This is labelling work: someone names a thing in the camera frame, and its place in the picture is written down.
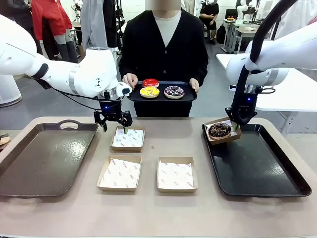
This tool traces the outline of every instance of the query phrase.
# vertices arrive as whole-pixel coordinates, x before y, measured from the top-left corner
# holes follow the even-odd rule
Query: person's left hand
[[[189,80],[189,85],[192,86],[192,89],[194,89],[195,92],[199,91],[199,82],[196,79],[191,78]]]

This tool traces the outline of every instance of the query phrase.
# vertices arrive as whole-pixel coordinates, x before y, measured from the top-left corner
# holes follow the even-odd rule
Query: person holding tray
[[[127,23],[119,71],[133,89],[138,81],[187,82],[198,92],[207,75],[208,53],[199,18],[180,0],[147,0],[146,10]],[[192,103],[135,102],[138,117],[188,117]]]

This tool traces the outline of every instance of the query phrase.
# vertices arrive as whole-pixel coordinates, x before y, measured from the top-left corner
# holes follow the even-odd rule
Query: person's right hand
[[[137,85],[138,81],[139,81],[138,77],[132,73],[127,73],[122,79],[122,82],[130,85],[133,90],[134,90],[135,85]]]

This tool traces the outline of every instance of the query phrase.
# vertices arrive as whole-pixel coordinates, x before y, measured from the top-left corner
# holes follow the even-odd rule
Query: yellow frosted donut
[[[156,98],[159,96],[159,89],[156,87],[145,87],[140,90],[140,94],[144,98]]]

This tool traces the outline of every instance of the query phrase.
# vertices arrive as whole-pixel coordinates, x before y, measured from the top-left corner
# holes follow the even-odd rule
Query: gray jacket
[[[83,35],[84,50],[91,46],[107,48],[103,0],[84,0],[80,23]]]

